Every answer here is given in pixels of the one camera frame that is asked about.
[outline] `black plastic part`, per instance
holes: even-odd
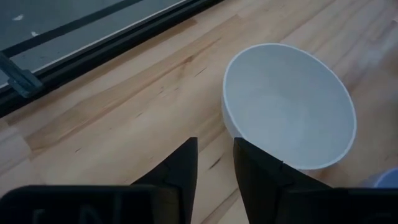
[[[241,138],[234,161],[250,224],[398,223],[398,189],[332,189]]]
[[[0,200],[0,223],[188,224],[197,182],[197,138],[130,186],[28,186]]]
[[[34,72],[44,87],[30,98],[21,97],[10,86],[1,88],[0,118],[221,1],[223,0],[184,1],[148,20]]]
[[[176,189],[153,185],[28,186],[0,200],[0,223],[176,224],[178,201]]]
[[[330,187],[285,165],[242,138],[234,140],[235,173],[251,224],[275,223],[286,190]]]
[[[190,138],[162,163],[133,183],[173,186],[180,192],[181,223],[190,224],[198,176],[198,139]]]

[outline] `wooden table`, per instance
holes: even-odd
[[[398,165],[396,15],[396,0],[226,0],[0,120],[0,194],[130,184],[198,136],[192,222],[247,223],[221,82],[236,53],[264,42],[314,54],[347,86],[355,144],[316,178],[356,185]]]

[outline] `white object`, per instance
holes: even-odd
[[[338,162],[355,138],[355,110],[342,82],[288,45],[260,44],[237,54],[224,75],[222,101],[232,137],[296,169]]]
[[[398,167],[373,175],[365,180],[362,187],[398,188]]]

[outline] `metal bracket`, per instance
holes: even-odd
[[[0,69],[9,77],[8,84],[24,98],[33,96],[43,87],[43,83],[31,71],[20,69],[2,52],[0,52]]]

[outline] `wooden surface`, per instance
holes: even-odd
[[[315,177],[355,186],[398,165],[397,15],[396,0],[226,0],[0,120],[0,194],[130,184],[198,136],[192,223],[247,223],[221,82],[236,53],[264,42],[314,54],[347,86],[357,138]]]

